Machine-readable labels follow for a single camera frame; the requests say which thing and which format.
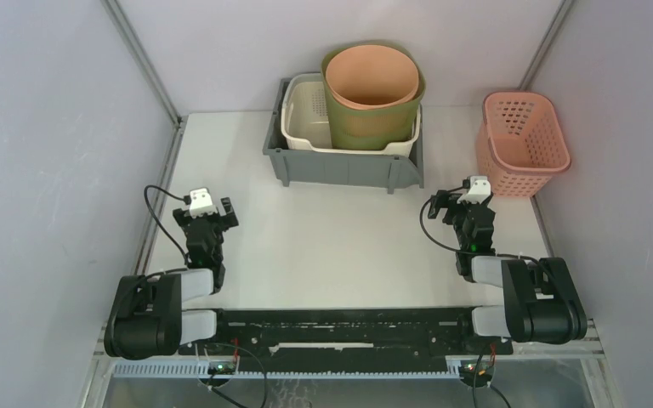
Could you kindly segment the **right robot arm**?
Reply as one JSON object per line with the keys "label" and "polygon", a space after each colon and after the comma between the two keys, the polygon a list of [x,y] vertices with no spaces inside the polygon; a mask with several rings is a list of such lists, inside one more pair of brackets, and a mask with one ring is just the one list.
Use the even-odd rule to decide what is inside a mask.
{"label": "right robot arm", "polygon": [[584,338],[588,319],[565,260],[497,252],[492,246],[496,214],[489,202],[463,201],[455,190],[439,190],[419,211],[421,221],[445,214],[443,224],[457,237],[449,250],[463,279],[503,293],[502,304],[472,310],[470,322],[457,330],[458,345],[478,354],[492,337],[546,344]]}

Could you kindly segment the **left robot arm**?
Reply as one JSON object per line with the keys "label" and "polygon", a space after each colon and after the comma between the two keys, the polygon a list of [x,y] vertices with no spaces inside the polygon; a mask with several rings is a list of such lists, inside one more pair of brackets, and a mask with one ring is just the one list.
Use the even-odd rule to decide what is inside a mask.
{"label": "left robot arm", "polygon": [[205,190],[198,190],[185,208],[173,210],[185,235],[184,267],[120,279],[104,335],[110,357],[171,355],[195,340],[211,354],[230,347],[232,333],[216,322],[215,312],[184,310],[186,301],[213,295],[224,284],[224,233],[239,221],[230,198],[220,202],[216,206]]}

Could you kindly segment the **pink perforated plastic basket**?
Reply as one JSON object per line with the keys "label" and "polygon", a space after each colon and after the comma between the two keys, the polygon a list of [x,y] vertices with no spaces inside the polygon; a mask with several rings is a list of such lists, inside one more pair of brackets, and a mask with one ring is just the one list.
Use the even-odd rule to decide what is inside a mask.
{"label": "pink perforated plastic basket", "polygon": [[554,105],[539,93],[488,94],[475,150],[495,196],[532,197],[571,167]]}

